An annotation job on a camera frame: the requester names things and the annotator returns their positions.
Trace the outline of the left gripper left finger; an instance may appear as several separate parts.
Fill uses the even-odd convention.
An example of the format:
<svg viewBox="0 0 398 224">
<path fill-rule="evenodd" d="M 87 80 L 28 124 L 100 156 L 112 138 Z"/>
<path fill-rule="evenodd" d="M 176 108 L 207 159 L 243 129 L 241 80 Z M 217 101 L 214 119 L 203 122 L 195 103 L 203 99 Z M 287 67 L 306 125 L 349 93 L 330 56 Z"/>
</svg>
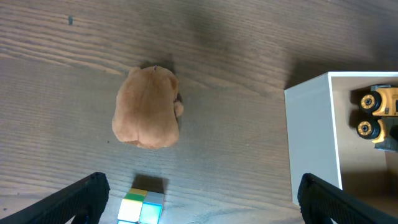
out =
<svg viewBox="0 0 398 224">
<path fill-rule="evenodd" d="M 109 199 L 106 175 L 94 172 L 8 217 L 1 224 L 97 224 Z"/>
</svg>

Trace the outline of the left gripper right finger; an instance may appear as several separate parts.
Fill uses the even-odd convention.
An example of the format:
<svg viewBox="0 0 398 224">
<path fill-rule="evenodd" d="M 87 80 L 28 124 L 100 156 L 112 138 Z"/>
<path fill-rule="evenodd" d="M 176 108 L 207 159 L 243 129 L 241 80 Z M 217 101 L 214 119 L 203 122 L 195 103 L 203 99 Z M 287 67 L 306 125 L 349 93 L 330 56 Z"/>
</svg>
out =
<svg viewBox="0 0 398 224">
<path fill-rule="evenodd" d="M 297 198 L 305 224 L 397 224 L 397 218 L 311 173 L 302 176 Z"/>
</svg>

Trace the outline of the multicolour puzzle cube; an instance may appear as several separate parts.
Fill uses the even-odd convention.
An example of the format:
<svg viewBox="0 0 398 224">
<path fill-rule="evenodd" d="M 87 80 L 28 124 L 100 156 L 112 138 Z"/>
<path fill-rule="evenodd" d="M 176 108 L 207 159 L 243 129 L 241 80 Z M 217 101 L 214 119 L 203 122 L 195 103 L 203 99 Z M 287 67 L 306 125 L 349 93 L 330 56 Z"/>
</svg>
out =
<svg viewBox="0 0 398 224">
<path fill-rule="evenodd" d="M 164 194 L 131 188 L 122 199 L 118 224 L 158 224 L 163 204 Z"/>
</svg>

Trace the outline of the yellow grey toy truck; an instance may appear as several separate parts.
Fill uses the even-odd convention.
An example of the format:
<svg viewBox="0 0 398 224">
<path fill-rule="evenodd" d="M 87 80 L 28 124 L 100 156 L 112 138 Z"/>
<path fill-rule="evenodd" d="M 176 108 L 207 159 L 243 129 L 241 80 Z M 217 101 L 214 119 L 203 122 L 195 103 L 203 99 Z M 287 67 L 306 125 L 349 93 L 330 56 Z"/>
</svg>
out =
<svg viewBox="0 0 398 224">
<path fill-rule="evenodd" d="M 375 149 L 397 152 L 397 87 L 373 85 L 359 108 L 367 117 L 358 122 L 358 136 L 374 143 Z"/>
</svg>

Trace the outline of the white cardboard box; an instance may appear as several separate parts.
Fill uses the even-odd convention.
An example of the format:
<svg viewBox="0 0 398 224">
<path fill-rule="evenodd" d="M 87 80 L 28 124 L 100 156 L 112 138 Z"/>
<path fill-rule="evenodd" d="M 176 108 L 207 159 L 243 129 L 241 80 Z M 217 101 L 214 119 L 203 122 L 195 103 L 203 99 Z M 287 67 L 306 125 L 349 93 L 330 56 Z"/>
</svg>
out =
<svg viewBox="0 0 398 224">
<path fill-rule="evenodd" d="M 373 205 L 397 206 L 397 153 L 358 136 L 359 92 L 397 84 L 396 72 L 327 72 L 284 91 L 292 201 L 313 173 Z"/>
</svg>

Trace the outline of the brown plush toy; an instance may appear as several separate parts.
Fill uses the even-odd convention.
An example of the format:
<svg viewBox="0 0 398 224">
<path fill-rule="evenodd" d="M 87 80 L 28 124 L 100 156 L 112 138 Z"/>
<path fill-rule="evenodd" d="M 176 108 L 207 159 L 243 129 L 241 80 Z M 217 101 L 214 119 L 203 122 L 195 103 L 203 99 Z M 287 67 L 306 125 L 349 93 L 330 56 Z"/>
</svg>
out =
<svg viewBox="0 0 398 224">
<path fill-rule="evenodd" d="M 145 149 L 174 145 L 180 134 L 177 118 L 183 113 L 178 93 L 178 79 L 169 69 L 132 68 L 116 97 L 116 138 Z"/>
</svg>

